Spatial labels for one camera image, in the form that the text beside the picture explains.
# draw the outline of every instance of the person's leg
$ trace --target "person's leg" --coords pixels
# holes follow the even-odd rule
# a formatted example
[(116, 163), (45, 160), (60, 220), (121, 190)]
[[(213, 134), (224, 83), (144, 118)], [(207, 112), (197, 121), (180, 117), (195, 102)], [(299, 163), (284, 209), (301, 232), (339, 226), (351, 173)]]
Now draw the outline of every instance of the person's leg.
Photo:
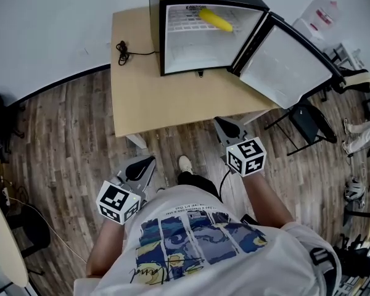
[(353, 133), (353, 134), (361, 134), (365, 130), (368, 130), (370, 128), (370, 121), (366, 121), (366, 122), (364, 122), (364, 123), (362, 123), (360, 125), (352, 125), (352, 124), (347, 123), (344, 120), (344, 127), (350, 133)]
[(361, 135), (356, 138), (353, 142), (346, 144), (343, 143), (343, 148), (348, 154), (353, 154), (354, 152), (360, 150), (364, 145), (370, 141), (370, 127), (363, 131)]
[(178, 185), (192, 185), (202, 189), (220, 200), (218, 191), (216, 190), (215, 185), (206, 178), (203, 178), (200, 175), (194, 175), (192, 170), (191, 161), (184, 155), (179, 158), (179, 168), (181, 169), (181, 174), (178, 176)]

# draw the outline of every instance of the open fridge door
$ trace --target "open fridge door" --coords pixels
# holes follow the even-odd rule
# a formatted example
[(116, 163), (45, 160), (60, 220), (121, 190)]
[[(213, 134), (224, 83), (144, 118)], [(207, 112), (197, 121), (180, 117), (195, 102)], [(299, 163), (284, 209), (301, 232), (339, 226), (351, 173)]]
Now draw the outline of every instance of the open fridge door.
[(274, 14), (269, 14), (233, 70), (283, 109), (333, 76), (341, 78), (321, 51)]

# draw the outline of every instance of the shoe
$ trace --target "shoe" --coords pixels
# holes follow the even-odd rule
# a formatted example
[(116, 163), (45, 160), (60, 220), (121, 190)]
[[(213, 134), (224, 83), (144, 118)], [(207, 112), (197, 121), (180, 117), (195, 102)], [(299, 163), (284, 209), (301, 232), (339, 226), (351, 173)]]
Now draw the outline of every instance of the shoe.
[(347, 155), (351, 154), (348, 151), (348, 144), (345, 141), (342, 142), (342, 147), (343, 147), (344, 151), (347, 153)]
[(189, 158), (185, 155), (180, 156), (178, 159), (178, 165), (181, 172), (190, 172), (193, 174), (192, 163)]
[(348, 119), (347, 118), (344, 118), (344, 120), (343, 120), (343, 126), (344, 126), (344, 133), (346, 135), (348, 135), (348, 128), (347, 128), (347, 126), (348, 126)]

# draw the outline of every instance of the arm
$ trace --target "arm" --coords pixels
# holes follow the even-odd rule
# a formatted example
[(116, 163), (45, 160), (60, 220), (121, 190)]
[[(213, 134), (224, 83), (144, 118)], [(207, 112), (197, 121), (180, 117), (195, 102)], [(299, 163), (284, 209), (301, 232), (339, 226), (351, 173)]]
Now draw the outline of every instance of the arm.
[(125, 227), (106, 219), (86, 264), (88, 278), (102, 278), (122, 253)]
[(281, 228), (294, 221), (284, 203), (260, 173), (245, 176), (242, 181), (261, 226)]

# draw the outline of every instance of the graphic print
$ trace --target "graphic print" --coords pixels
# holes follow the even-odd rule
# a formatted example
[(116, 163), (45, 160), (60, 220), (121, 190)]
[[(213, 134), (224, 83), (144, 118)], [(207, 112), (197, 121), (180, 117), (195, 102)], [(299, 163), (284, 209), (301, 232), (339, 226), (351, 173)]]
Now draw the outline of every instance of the graphic print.
[(218, 263), (237, 254), (229, 237), (220, 228), (212, 225), (206, 212), (189, 211), (187, 215), (193, 235), (209, 264)]
[(180, 217), (162, 220), (162, 231), (171, 278), (177, 279), (202, 268), (200, 255), (194, 250)]
[(135, 279), (148, 285), (163, 284), (167, 276), (167, 266), (161, 246), (158, 219), (142, 224), (141, 229), (140, 248), (136, 250), (137, 268), (130, 282)]
[(267, 244), (264, 234), (245, 224), (227, 224), (224, 228), (245, 253), (254, 252)]
[(164, 284), (267, 244), (261, 231), (204, 210), (150, 220), (141, 230), (130, 283)]

